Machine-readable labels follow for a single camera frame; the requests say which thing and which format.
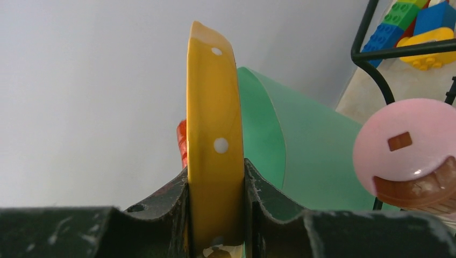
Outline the green plastic waste bin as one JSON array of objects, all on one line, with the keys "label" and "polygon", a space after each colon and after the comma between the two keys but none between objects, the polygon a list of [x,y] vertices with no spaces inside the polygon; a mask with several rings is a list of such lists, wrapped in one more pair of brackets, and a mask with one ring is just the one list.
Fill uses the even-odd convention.
[{"label": "green plastic waste bin", "polygon": [[246,67],[237,70],[244,156],[285,195],[315,210],[371,210],[352,150],[361,125]]}]

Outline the blue toy block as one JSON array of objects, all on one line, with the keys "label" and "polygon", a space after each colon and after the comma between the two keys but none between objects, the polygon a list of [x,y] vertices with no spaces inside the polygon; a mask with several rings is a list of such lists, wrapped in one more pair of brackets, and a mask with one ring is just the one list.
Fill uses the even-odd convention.
[{"label": "blue toy block", "polygon": [[455,37],[455,7],[450,1],[428,1],[406,30],[380,23],[362,48],[363,52],[419,45]]}]

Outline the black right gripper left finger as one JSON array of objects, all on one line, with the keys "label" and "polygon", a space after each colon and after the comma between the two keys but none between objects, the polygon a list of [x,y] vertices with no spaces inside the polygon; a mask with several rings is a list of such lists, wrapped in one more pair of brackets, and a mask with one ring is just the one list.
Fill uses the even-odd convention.
[{"label": "black right gripper left finger", "polygon": [[122,211],[1,209],[1,257],[188,257],[187,172]]}]

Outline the red sausage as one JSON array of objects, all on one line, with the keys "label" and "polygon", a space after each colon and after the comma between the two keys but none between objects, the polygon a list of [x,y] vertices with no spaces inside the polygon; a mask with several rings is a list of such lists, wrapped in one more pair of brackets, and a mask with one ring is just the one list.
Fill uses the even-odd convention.
[{"label": "red sausage", "polygon": [[183,120],[179,123],[176,129],[177,143],[180,150],[182,168],[185,168],[188,164],[187,161],[187,120]]}]

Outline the pink lid spice jar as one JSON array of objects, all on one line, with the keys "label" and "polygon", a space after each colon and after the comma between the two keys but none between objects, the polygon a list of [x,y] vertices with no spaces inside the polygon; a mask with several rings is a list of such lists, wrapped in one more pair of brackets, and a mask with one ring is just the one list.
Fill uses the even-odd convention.
[{"label": "pink lid spice jar", "polygon": [[383,107],[358,133],[353,165],[380,201],[454,220],[455,108],[427,98]]}]

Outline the green toy block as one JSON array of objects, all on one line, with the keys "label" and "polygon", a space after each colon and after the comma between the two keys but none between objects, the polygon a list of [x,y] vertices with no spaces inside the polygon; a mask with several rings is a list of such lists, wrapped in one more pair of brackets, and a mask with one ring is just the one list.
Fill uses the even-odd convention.
[{"label": "green toy block", "polygon": [[419,11],[426,6],[427,2],[427,0],[396,1],[385,15],[382,23],[406,30],[417,17]]}]

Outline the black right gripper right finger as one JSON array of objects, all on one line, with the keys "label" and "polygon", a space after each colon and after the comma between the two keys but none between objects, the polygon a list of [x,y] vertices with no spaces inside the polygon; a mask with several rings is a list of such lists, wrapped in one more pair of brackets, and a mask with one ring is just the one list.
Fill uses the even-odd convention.
[{"label": "black right gripper right finger", "polygon": [[408,211],[315,211],[245,159],[246,257],[455,257],[438,218]]}]

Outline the yellow polka dot plate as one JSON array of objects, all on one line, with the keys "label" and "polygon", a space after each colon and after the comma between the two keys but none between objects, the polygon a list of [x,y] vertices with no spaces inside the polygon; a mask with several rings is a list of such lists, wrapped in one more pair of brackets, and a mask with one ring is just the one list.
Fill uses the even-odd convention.
[{"label": "yellow polka dot plate", "polygon": [[194,21],[187,53],[187,168],[195,256],[244,242],[244,147],[230,42]]}]

